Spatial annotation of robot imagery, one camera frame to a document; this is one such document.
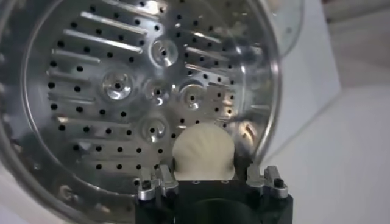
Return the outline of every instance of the stainless steel steamer basket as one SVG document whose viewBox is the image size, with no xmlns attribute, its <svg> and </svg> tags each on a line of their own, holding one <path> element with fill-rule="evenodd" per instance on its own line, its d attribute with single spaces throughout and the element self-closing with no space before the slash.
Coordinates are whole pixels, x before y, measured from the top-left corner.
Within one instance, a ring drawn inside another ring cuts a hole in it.
<svg viewBox="0 0 390 224">
<path fill-rule="evenodd" d="M 255 0 L 0 0 L 2 160 L 64 218 L 133 222 L 138 170 L 191 125 L 261 161 L 278 57 Z"/>
</svg>

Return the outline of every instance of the white surface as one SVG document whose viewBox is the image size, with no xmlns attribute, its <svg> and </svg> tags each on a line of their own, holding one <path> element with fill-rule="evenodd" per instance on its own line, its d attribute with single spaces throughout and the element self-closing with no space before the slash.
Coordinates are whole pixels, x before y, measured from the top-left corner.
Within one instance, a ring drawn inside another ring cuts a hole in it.
<svg viewBox="0 0 390 224">
<path fill-rule="evenodd" d="M 282 105 L 269 153 L 294 136 L 341 90 L 322 6 L 317 0 L 305 3 L 302 33 L 283 59 Z"/>
<path fill-rule="evenodd" d="M 305 10 L 300 40 L 283 61 L 283 100 L 272 152 L 340 91 L 321 5 L 318 0 L 306 0 Z M 0 189 L 0 202 L 30 224 L 62 223 L 26 196 L 14 181 L 0 176 Z"/>
<path fill-rule="evenodd" d="M 348 89 L 270 160 L 294 223 L 389 223 L 389 114 L 390 85 Z"/>
</svg>

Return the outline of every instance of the perforated metal plate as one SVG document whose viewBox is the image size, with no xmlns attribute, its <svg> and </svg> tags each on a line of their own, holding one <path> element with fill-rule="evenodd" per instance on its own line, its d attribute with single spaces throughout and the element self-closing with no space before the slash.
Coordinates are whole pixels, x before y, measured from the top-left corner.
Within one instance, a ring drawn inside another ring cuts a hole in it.
<svg viewBox="0 0 390 224">
<path fill-rule="evenodd" d="M 256 1 L 37 0 L 12 9 L 0 33 L 3 157 L 63 215 L 131 222 L 138 170 L 169 164 L 176 137 L 199 122 L 226 129 L 237 156 L 264 153 L 278 55 Z"/>
</svg>

